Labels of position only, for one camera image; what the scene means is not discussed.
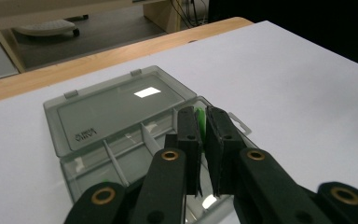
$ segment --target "cable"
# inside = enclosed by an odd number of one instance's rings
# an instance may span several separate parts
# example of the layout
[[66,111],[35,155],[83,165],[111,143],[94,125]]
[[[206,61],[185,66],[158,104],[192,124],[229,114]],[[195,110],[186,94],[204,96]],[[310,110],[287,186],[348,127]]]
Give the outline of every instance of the cable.
[[183,12],[183,15],[185,16],[185,18],[187,19],[187,22],[190,23],[191,26],[195,26],[193,23],[191,23],[190,19],[188,18],[188,16],[185,14],[185,12],[183,11],[183,8],[181,6],[181,4],[179,3],[178,0],[176,0],[176,3],[178,4],[179,8],[181,9],[181,11]]
[[187,25],[185,19],[182,17],[182,15],[180,14],[180,12],[179,12],[179,11],[176,9],[176,7],[173,5],[172,0],[170,0],[170,2],[171,2],[171,5],[172,5],[173,9],[175,9],[176,13],[180,16],[180,18],[182,19],[182,21],[185,23],[186,27],[187,27],[188,29],[190,29],[190,27]]
[[198,19],[198,13],[196,11],[196,8],[195,8],[195,2],[194,0],[191,0],[192,4],[193,4],[193,8],[194,8],[194,14],[195,14],[195,17],[196,19],[193,20],[191,19],[191,16],[190,16],[190,3],[188,2],[188,0],[186,0],[185,4],[186,4],[186,17],[189,19],[189,23],[191,23],[193,26],[200,26],[200,25],[203,25],[205,23],[207,23],[208,21],[208,18],[206,17],[206,15],[208,14],[208,9],[207,9],[207,5],[205,4],[205,2],[203,0],[200,0],[202,2],[202,4],[204,5],[204,14],[203,14],[203,18],[202,19]]

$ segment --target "white tabletop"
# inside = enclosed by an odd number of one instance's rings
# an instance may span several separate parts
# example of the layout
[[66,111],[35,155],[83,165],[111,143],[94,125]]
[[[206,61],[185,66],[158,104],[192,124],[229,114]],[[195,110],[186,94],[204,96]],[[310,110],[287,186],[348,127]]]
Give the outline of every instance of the white tabletop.
[[72,207],[42,104],[154,64],[233,112],[299,185],[358,188],[358,64],[264,21],[0,101],[0,223]]

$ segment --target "gray translucent box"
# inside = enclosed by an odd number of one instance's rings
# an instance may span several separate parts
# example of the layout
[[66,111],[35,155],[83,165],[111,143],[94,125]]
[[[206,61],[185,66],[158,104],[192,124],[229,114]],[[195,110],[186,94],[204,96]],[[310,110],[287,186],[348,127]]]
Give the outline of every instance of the gray translucent box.
[[[104,181],[127,187],[142,179],[153,155],[163,148],[165,134],[176,133],[177,111],[190,105],[204,109],[210,103],[157,66],[45,102],[50,134],[72,200]],[[232,210],[228,196],[206,208],[206,198],[214,198],[204,157],[200,175],[204,198],[187,196],[187,223],[213,223],[208,220],[216,219],[208,215],[212,211],[224,217]]]

